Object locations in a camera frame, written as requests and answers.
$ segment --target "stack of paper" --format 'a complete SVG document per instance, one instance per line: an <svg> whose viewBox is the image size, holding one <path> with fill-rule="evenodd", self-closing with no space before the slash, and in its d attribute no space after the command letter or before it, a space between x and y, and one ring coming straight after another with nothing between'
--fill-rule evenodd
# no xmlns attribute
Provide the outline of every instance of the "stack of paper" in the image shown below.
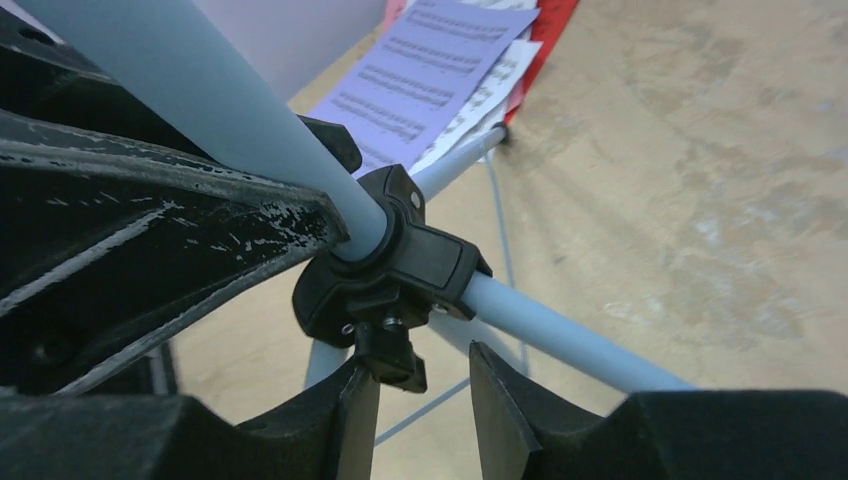
<svg viewBox="0 0 848 480"><path fill-rule="evenodd" d="M348 128L363 156L357 175L388 164L431 164L475 126L482 130L506 113L539 48L516 40L538 13L516 9L527 1L477 0L492 8L456 0L405 4L309 115Z"/></svg>

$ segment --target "wire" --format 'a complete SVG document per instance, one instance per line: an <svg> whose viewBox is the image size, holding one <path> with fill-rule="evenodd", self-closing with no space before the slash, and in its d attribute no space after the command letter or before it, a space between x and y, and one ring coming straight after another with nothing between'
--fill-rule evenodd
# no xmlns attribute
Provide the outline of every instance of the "wire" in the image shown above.
<svg viewBox="0 0 848 480"><path fill-rule="evenodd" d="M495 174L495 167L492 165L492 152L491 150L486 151L483 149L483 142L480 142L480 153L481 158L483 159L483 163L486 164L486 170L489 172L489 181L492 184L492 197L494 198L495 203L495 216L498 219L498 233L501 238L501 250L503 251L503 259L506 267L506 280L507 285L510 287L515 287L515 273L512 267L512 253L509 249L509 238L506 233L506 219L504 217L503 212L503 202L501 202L501 190L498 186L498 177ZM521 371L524 375L530 374L530 361L527 354L527 344L521 342L519 345L519 353L521 355ZM471 379L469 377L465 377L462 381L454 385L453 387L445 390L441 395L434 398L430 402L428 402L423 407L418 410L412 412L406 418L401 420L400 422L392 425L386 431L377 436L374 440L374 446L378 446L386 440L392 438L397 435L406 427L412 425L416 420L427 415L436 409L439 405L445 403L448 399L456 395L465 389L465 387L471 384Z"/></svg>

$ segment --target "black plastic bracket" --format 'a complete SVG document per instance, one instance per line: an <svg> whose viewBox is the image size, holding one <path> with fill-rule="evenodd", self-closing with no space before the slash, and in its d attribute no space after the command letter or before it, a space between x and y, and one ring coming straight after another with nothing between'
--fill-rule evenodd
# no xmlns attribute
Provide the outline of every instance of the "black plastic bracket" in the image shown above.
<svg viewBox="0 0 848 480"><path fill-rule="evenodd" d="M353 333L360 323L373 326L367 332L375 335L383 333L375 329L385 330L387 319L400 320L404 329L425 325L434 308L472 319L475 312L462 295L474 272L492 274L480 250L425 224L424 196L402 166L375 170L359 183L386 212L386 233L375 251L359 262L324 253L306 266L292 295L304 333L339 348L356 340L359 349L362 341ZM408 337L397 341L408 344ZM408 371L409 363L405 365L402 371L420 377ZM390 376L400 373L392 371ZM384 383L420 390L420 382L414 389L405 388L403 382Z"/></svg>

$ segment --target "white wall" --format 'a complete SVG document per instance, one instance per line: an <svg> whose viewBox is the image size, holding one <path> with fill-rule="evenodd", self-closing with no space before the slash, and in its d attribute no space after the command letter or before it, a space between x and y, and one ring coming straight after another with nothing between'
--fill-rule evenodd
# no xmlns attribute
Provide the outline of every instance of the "white wall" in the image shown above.
<svg viewBox="0 0 848 480"><path fill-rule="evenodd" d="M382 19L386 0L193 0L289 99ZM0 7L43 28L13 0Z"/></svg>

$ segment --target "screw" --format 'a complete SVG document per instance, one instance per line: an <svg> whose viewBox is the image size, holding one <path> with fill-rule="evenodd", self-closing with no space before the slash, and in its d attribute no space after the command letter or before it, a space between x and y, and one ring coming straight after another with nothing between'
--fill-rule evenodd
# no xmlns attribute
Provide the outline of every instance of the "screw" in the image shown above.
<svg viewBox="0 0 848 480"><path fill-rule="evenodd" d="M418 196L418 192L412 192L409 196L409 200L412 201L412 206L416 209L421 208L421 197Z"/></svg>

